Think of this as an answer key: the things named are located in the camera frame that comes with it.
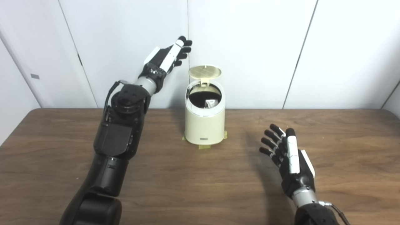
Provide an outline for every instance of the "round lid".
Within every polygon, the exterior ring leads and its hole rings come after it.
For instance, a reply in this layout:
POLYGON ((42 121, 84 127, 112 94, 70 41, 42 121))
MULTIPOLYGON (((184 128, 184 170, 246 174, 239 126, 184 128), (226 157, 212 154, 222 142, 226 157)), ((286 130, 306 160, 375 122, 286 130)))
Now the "round lid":
POLYGON ((190 68, 189 75, 194 79, 214 79, 221 75, 221 70, 215 66, 195 66, 190 68))

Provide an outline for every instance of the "white wall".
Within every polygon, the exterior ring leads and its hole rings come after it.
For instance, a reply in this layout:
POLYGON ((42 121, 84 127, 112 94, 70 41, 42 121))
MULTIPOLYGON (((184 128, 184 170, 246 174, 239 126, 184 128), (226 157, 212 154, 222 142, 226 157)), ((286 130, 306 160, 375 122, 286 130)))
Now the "white wall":
POLYGON ((190 66, 216 65, 227 108, 282 108, 315 0, 189 2, 190 66))
POLYGON ((0 40, 0 145, 39 104, 0 40))
MULTIPOLYGON (((116 80, 136 81, 151 51, 188 36, 186 0, 61 0, 98 106, 116 80)), ((188 60, 167 76, 151 108, 183 107, 188 60)))
POLYGON ((381 108, 400 80, 400 1, 319 1, 285 108, 381 108))
POLYGON ((43 107, 96 107, 58 1, 1 0, 0 33, 43 107))
POLYGON ((114 81, 185 35, 190 59, 152 108, 182 107, 199 64, 222 69, 227 108, 380 108, 400 80, 400 2, 319 1, 293 76, 315 3, 2 0, 0 33, 44 107, 102 107, 114 81))

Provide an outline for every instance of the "masking tape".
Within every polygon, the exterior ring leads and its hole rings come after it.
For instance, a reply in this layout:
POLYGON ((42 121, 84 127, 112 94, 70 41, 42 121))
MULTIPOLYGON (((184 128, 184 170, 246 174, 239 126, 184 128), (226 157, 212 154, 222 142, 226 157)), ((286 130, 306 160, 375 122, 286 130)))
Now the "masking tape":
POLYGON ((199 145, 199 149, 210 149, 211 145, 199 145))
MULTIPOLYGON (((225 131, 224 132, 224 139, 227 139, 227 138, 228 138, 228 132, 225 131)), ((185 135, 183 135, 182 141, 186 141, 185 135)), ((199 149, 210 149, 210 148, 211 148, 211 145, 199 145, 199 149)))

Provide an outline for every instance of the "robot finger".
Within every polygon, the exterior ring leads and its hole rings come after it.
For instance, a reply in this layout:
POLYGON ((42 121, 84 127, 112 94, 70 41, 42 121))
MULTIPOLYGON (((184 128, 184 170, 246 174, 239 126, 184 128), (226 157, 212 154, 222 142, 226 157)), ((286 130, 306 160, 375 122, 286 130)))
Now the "robot finger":
POLYGON ((269 157, 272 157, 272 156, 274 155, 274 152, 273 152, 273 151, 271 151, 270 149, 266 149, 266 148, 264 148, 264 147, 260 147, 260 152, 261 152, 262 154, 268 155, 269 157))
POLYGON ((280 127, 276 126, 273 123, 270 125, 270 129, 273 130, 275 133, 277 133, 278 137, 280 137, 281 139, 284 136, 286 136, 285 132, 283 132, 283 130, 280 127))
POLYGON ((180 60, 177 60, 177 61, 174 63, 174 66, 180 66, 180 65, 182 65, 182 61, 180 61, 180 60))
POLYGON ((280 167, 281 165, 281 161, 280 159, 274 154, 274 152, 272 152, 270 149, 266 149, 264 147, 260 147, 260 152, 263 154, 268 155, 269 157, 271 157, 272 162, 277 166, 280 167))
POLYGON ((265 130, 265 131, 264 131, 264 134, 265 134, 267 137, 271 138, 277 145, 279 144, 278 142, 281 141, 281 139, 280 139, 278 136, 276 136, 274 132, 272 132, 272 131, 270 131, 270 130, 265 130))
POLYGON ((187 41, 185 41, 184 46, 192 46, 192 44, 193 44, 193 41, 187 40, 187 41))
POLYGON ((261 142, 270 147, 273 151, 277 149, 277 146, 270 139, 266 139, 265 137, 263 137, 261 138, 261 142))
POLYGON ((185 59, 185 58, 187 58, 188 57, 188 54, 186 54, 186 53, 180 53, 177 57, 176 57, 176 59, 185 59))
POLYGON ((181 53, 190 53, 192 51, 192 48, 190 47, 183 47, 180 51, 179 54, 181 53))

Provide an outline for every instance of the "robotic hand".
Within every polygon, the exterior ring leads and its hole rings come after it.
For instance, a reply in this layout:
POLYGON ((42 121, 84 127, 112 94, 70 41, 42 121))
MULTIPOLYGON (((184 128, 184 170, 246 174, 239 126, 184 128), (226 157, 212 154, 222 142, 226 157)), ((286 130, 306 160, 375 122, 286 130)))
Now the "robotic hand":
POLYGON ((88 176, 62 215, 60 225, 118 225, 122 206, 117 197, 129 160, 136 154, 150 98, 161 90, 167 74, 191 51, 192 41, 181 36, 173 45, 147 57, 135 84, 120 80, 108 92, 94 140, 88 176), (108 100, 119 84, 121 91, 108 100))
POLYGON ((279 168, 282 188, 297 208, 295 225, 338 225, 334 213, 337 211, 346 225, 350 225, 344 214, 330 202, 318 201, 315 196, 315 171, 305 150, 297 148, 296 134, 292 128, 284 132, 275 124, 265 130, 261 142, 269 148, 260 147, 260 152, 268 155, 279 168))

